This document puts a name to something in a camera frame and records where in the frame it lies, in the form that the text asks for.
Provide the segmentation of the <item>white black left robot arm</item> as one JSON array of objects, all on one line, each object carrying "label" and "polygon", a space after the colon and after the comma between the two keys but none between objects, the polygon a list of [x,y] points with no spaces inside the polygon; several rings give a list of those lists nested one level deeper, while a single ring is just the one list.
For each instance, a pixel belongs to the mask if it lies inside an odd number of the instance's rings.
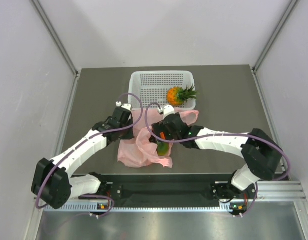
[{"label": "white black left robot arm", "polygon": [[51,160],[41,159],[35,169],[31,192],[53,209],[69,199],[83,195],[103,198],[108,191],[96,173],[74,177],[75,171],[97,152],[117,140],[130,140],[133,135],[132,105],[116,107],[113,114],[95,124],[75,145]]}]

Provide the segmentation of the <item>orange toy pineapple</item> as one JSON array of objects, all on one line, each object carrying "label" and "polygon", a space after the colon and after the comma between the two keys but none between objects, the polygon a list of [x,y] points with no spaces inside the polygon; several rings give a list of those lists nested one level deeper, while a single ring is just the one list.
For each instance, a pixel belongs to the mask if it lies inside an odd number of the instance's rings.
[{"label": "orange toy pineapple", "polygon": [[182,104],[186,103],[188,100],[197,99],[198,92],[195,90],[195,86],[187,86],[185,88],[180,86],[172,87],[168,90],[166,99],[167,102],[174,106],[181,106]]}]

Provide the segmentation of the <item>pink plastic bag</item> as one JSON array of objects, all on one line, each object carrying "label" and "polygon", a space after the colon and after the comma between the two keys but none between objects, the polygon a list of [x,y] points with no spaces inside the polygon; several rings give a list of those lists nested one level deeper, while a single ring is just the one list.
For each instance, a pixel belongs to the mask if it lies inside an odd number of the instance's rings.
[{"label": "pink plastic bag", "polygon": [[[198,110],[182,110],[175,108],[176,113],[180,113],[181,119],[187,124],[194,124],[199,116]],[[152,128],[152,124],[163,120],[155,108],[150,108],[147,114],[148,124]],[[159,156],[157,153],[158,145],[150,142],[151,134],[146,128],[145,109],[141,120],[133,127],[134,138],[131,140],[121,140],[119,143],[117,161],[122,162],[126,167],[142,168],[151,164],[160,164],[165,168],[173,167],[173,160],[170,157],[173,148],[172,143],[169,144],[168,151],[165,155]]]}]

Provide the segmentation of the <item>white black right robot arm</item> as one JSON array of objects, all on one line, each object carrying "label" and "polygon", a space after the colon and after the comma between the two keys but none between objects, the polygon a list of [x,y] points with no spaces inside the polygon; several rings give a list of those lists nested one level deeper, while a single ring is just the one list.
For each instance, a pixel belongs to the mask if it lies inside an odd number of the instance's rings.
[{"label": "white black right robot arm", "polygon": [[239,198],[248,187],[260,180],[272,181],[283,157],[282,149],[261,129],[248,133],[214,131],[207,127],[188,125],[174,113],[152,124],[152,137],[160,142],[174,142],[188,149],[213,150],[244,159],[225,187],[214,196],[221,200]]}]

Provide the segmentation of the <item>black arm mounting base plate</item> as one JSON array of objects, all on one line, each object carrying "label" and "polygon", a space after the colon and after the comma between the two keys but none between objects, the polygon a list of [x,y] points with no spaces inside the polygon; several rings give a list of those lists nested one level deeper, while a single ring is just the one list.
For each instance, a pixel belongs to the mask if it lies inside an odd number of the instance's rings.
[{"label": "black arm mounting base plate", "polygon": [[206,200],[228,201],[252,199],[255,189],[237,190],[228,183],[215,182],[106,182],[102,183],[99,194],[105,194],[116,201],[131,199],[133,196],[155,197],[202,197]]}]

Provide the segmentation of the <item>green yellow mango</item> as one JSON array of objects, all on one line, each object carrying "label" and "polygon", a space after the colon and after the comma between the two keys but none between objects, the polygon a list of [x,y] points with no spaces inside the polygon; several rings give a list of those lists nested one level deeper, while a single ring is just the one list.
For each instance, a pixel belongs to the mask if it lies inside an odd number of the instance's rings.
[{"label": "green yellow mango", "polygon": [[166,156],[168,155],[169,151],[170,151],[170,144],[167,142],[162,142],[162,141],[157,141],[157,155],[160,157]]}]

